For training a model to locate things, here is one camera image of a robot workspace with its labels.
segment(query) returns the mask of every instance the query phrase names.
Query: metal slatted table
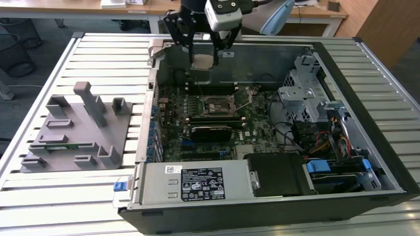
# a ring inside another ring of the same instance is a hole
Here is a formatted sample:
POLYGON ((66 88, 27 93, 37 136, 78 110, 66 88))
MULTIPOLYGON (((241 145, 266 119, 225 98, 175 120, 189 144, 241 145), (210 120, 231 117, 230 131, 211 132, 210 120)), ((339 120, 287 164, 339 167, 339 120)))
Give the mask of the metal slatted table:
MULTIPOLYGON (((117 215, 113 182, 131 175, 141 125, 146 79, 147 46, 166 35, 86 33, 71 38, 50 77, 33 103, 0 161, 0 235, 141 235, 117 215), (122 168, 23 174, 18 172, 47 110, 50 95, 73 95, 75 81, 89 81, 91 93, 103 102, 123 97, 131 102, 122 168)), ((420 182, 420 107, 406 94, 363 43, 349 38, 242 36, 243 40, 319 41, 331 55, 370 115, 420 182)), ((338 95, 327 82, 334 97, 338 95)), ((377 208, 347 221, 225 230, 194 235, 418 235, 418 198, 393 207, 377 208)))

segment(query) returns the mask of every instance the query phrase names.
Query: warning label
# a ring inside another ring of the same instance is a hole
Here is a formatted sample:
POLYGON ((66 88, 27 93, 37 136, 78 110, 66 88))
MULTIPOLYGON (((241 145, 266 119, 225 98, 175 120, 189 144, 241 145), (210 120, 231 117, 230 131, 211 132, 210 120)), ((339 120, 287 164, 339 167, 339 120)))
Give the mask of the warning label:
POLYGON ((181 170, 183 202, 225 199, 221 168, 181 170))

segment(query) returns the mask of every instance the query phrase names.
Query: floor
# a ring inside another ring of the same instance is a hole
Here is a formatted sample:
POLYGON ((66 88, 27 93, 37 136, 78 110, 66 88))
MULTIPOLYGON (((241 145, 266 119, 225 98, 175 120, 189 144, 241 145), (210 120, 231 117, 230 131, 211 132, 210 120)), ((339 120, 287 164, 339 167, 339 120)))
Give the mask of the floor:
MULTIPOLYGON (((57 28, 51 19, 33 20, 38 34, 42 38, 42 45, 29 50, 30 57, 35 63, 35 71, 21 78, 7 77, 0 71, 0 80, 6 85, 42 85, 47 79, 50 71, 61 56, 63 48, 73 32, 99 32, 99 33, 147 33, 147 29, 134 27, 129 31, 121 31, 118 23, 110 20, 65 20, 65 28, 57 28)), ((391 73, 398 79, 407 92, 420 102, 420 41, 415 41, 391 68, 391 73)), ((11 138, 38 94, 37 87, 13 87, 15 94, 11 101, 0 99, 0 138, 11 138)), ((0 141, 0 154, 6 148, 6 142, 0 141)))

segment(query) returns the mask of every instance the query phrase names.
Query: wooden desk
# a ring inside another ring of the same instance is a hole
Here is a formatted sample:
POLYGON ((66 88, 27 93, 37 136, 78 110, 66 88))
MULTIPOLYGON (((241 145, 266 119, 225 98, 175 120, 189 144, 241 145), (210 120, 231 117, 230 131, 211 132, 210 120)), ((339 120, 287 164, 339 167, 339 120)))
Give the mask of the wooden desk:
POLYGON ((0 17, 147 20, 150 32, 158 33, 158 17, 147 15, 150 3, 101 9, 99 0, 0 0, 0 17))
MULTIPOLYGON (((177 10, 179 8, 179 0, 150 0, 150 8, 147 14, 162 16, 167 9, 177 10)), ((321 0, 319 4, 326 5, 327 0, 321 0)), ((302 24, 325 24, 327 25, 322 33, 323 37, 333 37, 342 19, 347 18, 347 14, 339 7, 339 12, 318 9, 313 6, 294 8, 286 23, 302 24)))
POLYGON ((350 13, 335 33, 359 37, 390 69, 420 35, 418 0, 339 0, 350 13))
MULTIPOLYGON (((53 19, 118 19, 147 20, 150 32, 158 33, 157 21, 165 12, 177 10, 179 0, 147 0, 145 5, 126 5, 126 8, 101 9, 99 0, 0 0, 0 17, 53 19)), ((326 24, 322 36, 333 36, 337 27, 347 17, 346 12, 321 10, 315 7, 293 9, 287 23, 326 24)))

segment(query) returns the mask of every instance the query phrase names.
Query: black wire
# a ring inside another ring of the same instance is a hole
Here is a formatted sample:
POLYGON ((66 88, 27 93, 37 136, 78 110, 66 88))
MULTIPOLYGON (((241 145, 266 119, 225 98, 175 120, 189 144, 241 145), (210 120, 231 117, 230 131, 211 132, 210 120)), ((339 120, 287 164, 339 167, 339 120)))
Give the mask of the black wire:
POLYGON ((290 141, 290 143, 293 144, 293 146, 295 147, 297 151, 302 152, 303 154, 309 154, 302 148, 301 146, 298 146, 298 144, 294 142, 294 140, 291 138, 289 138, 289 136, 286 136, 277 128, 275 126, 273 125, 273 122, 270 120, 270 107, 271 107, 271 104, 273 104, 273 97, 278 95, 278 92, 275 91, 273 96, 271 96, 271 99, 269 101, 269 105, 267 105, 267 112, 266 112, 266 115, 267 115, 267 122, 269 124, 273 126, 275 132, 285 138, 290 141))
POLYGON ((295 36, 298 36, 298 27, 299 27, 299 23, 301 23, 301 14, 299 14, 299 6, 294 4, 294 6, 297 6, 297 11, 298 11, 298 24, 295 27, 295 36))
POLYGON ((0 141, 2 141, 2 142, 11 142, 11 139, 7 139, 7 138, 0 138, 0 141))

